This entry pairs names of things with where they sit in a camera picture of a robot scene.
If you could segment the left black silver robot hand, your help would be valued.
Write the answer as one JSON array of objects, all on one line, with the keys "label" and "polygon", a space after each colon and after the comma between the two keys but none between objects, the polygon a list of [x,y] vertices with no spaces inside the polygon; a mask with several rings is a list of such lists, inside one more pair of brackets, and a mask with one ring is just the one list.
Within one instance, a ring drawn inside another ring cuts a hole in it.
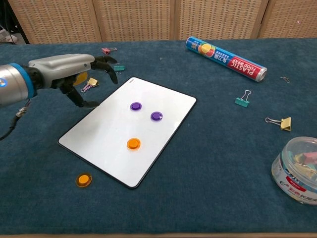
[{"label": "left black silver robot hand", "polygon": [[59,89],[76,106],[93,109],[98,102],[85,101],[75,89],[75,85],[85,81],[87,71],[106,71],[114,84],[117,76],[110,64],[117,61],[110,56],[93,56],[89,54],[66,54],[31,60],[24,67],[33,83],[34,89]]}]

